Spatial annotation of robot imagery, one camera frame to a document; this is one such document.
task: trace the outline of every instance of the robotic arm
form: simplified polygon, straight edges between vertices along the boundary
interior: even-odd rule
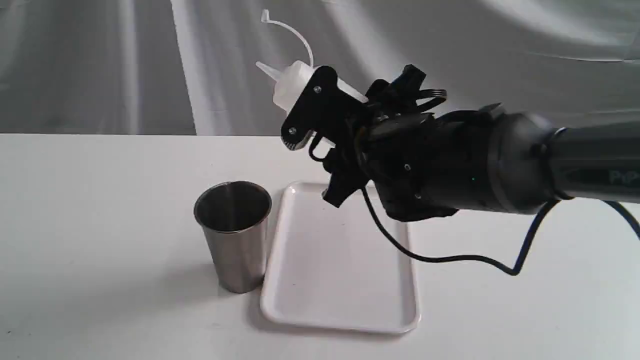
[[[314,72],[282,126],[282,141],[298,150],[316,134],[309,154],[331,174],[325,201],[339,207],[362,190],[372,211],[365,186],[373,181],[387,215],[402,222],[459,209],[538,213],[510,269],[482,256],[434,259],[403,250],[372,211],[383,234],[415,259],[477,260],[511,275],[520,271],[541,219],[560,200],[604,200],[640,233],[614,202],[640,202],[640,122],[556,128],[536,115],[507,113],[500,104],[436,118],[428,110],[446,100],[446,91],[420,90],[425,77],[407,65],[391,83],[376,80],[363,104],[338,88],[331,67]],[[335,147],[318,158],[314,149],[322,138]]]

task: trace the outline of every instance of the plastic tray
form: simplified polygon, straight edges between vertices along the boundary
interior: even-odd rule
[[[293,183],[283,194],[260,307],[273,322],[401,334],[420,321],[415,270],[378,231],[360,192],[339,209],[322,199],[325,184]],[[406,224],[389,232],[410,248]]]

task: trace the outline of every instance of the cup rim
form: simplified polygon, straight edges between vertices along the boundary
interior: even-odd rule
[[[228,185],[231,185],[231,184],[245,184],[245,185],[248,185],[248,186],[252,186],[255,189],[257,189],[258,191],[260,191],[261,193],[263,193],[264,195],[266,195],[267,200],[269,201],[269,204],[267,206],[267,211],[265,212],[264,216],[260,220],[258,220],[255,224],[253,224],[250,227],[247,227],[245,229],[233,230],[233,231],[220,231],[220,230],[212,229],[209,226],[206,226],[205,224],[202,223],[202,220],[198,216],[198,205],[200,205],[200,203],[202,202],[204,197],[206,197],[213,190],[215,190],[217,188],[220,188],[222,186],[228,186]],[[269,214],[271,214],[271,205],[272,205],[271,194],[269,194],[269,192],[267,190],[265,190],[263,187],[261,187],[260,185],[258,185],[256,183],[252,183],[251,181],[225,181],[224,183],[220,183],[220,184],[214,185],[214,186],[206,189],[198,197],[198,200],[196,200],[195,204],[193,205],[193,216],[196,218],[196,221],[198,222],[198,224],[200,224],[200,226],[202,226],[204,229],[208,229],[208,230],[214,231],[215,233],[219,233],[219,234],[239,234],[239,233],[243,233],[245,231],[249,231],[249,230],[253,229],[254,227],[257,227],[260,224],[262,224],[263,221],[265,221],[265,219],[267,219],[267,217],[269,217]]]

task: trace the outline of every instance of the table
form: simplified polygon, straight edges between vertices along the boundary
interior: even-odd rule
[[[235,179],[277,209],[328,175],[278,138],[0,135],[0,358],[640,359],[640,242],[600,202],[553,210],[518,277],[417,264],[422,321],[388,337],[273,325],[259,291],[218,287],[192,206]],[[462,211],[410,235],[512,264],[530,221]]]

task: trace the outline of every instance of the white backdrop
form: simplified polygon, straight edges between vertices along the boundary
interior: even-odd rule
[[[635,0],[172,0],[196,131],[279,133],[273,83],[253,65],[307,54],[361,92],[413,63],[446,88],[437,110],[504,102],[558,124],[640,119]]]

